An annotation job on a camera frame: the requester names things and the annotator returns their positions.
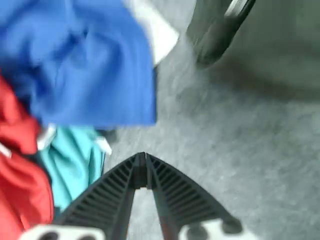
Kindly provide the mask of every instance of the dark object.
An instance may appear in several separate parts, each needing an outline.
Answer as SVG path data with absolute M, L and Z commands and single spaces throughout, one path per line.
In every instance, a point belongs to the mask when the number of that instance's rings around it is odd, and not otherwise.
M 222 223 L 222 230 L 225 234 L 239 234 L 244 229 L 241 222 L 236 218 L 224 220 Z
M 193 180 L 164 161 L 141 152 L 105 173 L 53 224 L 100 228 L 107 240 L 125 240 L 134 194 L 140 188 L 153 191 L 165 240 L 177 240 L 185 225 L 233 219 Z
M 255 1 L 198 0 L 196 2 L 187 35 L 194 44 L 199 64 L 208 66 L 221 58 Z
M 95 237 L 89 235 L 89 236 L 81 237 L 79 240 L 95 240 Z
M 191 224 L 187 232 L 187 238 L 188 240 L 207 240 L 208 233 L 200 224 Z
M 58 239 L 58 234 L 54 231 L 50 231 L 45 233 L 40 240 L 57 240 Z
M 285 101 L 319 101 L 320 1 L 251 1 L 234 23 L 224 15 L 230 2 L 197 0 L 187 30 L 198 61 L 215 63 L 212 81 Z

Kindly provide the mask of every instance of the gray carpet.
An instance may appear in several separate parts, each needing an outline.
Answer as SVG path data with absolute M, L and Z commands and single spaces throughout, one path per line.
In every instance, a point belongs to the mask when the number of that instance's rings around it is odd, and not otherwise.
M 181 33 L 193 0 L 154 0 Z M 263 240 L 318 240 L 320 103 L 263 95 L 196 69 L 184 35 L 158 68 L 158 122 L 121 128 L 107 168 L 148 152 L 195 180 Z M 129 240 L 163 239 L 152 193 L 136 194 Z

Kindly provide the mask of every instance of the white strap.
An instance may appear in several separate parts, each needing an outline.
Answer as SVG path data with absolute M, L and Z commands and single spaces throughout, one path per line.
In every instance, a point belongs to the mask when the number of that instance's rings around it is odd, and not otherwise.
M 12 152 L 0 142 L 0 152 L 5 155 L 7 158 L 11 158 Z

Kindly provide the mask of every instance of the clothing pile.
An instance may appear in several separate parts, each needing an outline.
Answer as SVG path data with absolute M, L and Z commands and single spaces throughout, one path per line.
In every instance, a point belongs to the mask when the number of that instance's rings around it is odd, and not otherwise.
M 165 54 L 151 53 L 157 31 L 147 37 L 138 24 L 145 9 L 133 17 L 121 0 L 1 5 L 0 239 L 51 223 L 102 175 L 110 149 L 97 129 L 156 122 L 153 67 Z

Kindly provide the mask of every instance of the black bag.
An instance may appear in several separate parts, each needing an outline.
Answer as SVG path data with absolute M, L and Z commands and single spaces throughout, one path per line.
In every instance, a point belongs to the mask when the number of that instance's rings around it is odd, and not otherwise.
M 244 2 L 236 14 L 230 4 Z M 317 0 L 197 0 L 187 35 L 223 81 L 279 97 L 320 98 Z

